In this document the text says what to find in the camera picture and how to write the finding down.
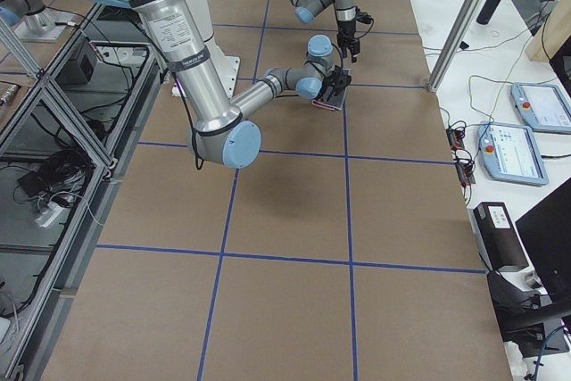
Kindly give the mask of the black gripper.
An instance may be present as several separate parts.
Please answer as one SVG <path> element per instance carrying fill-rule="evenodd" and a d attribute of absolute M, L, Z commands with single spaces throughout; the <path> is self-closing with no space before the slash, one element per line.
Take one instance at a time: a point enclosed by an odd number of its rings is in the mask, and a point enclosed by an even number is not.
<path fill-rule="evenodd" d="M 327 88 L 345 89 L 352 83 L 351 70 L 335 66 L 334 72 L 322 82 L 319 94 Z"/>
<path fill-rule="evenodd" d="M 360 37 L 356 36 L 356 24 L 373 24 L 373 17 L 359 8 L 335 10 L 337 24 L 337 44 L 343 54 L 351 54 L 351 63 L 356 63 L 360 56 Z"/>

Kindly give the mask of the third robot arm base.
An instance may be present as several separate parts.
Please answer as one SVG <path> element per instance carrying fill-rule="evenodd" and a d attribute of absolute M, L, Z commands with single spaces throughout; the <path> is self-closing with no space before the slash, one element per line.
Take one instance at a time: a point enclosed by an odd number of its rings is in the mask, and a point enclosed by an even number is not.
<path fill-rule="evenodd" d="M 48 9 L 43 0 L 1 0 L 1 19 L 22 41 L 53 43 L 76 25 L 72 18 L 71 12 Z"/>

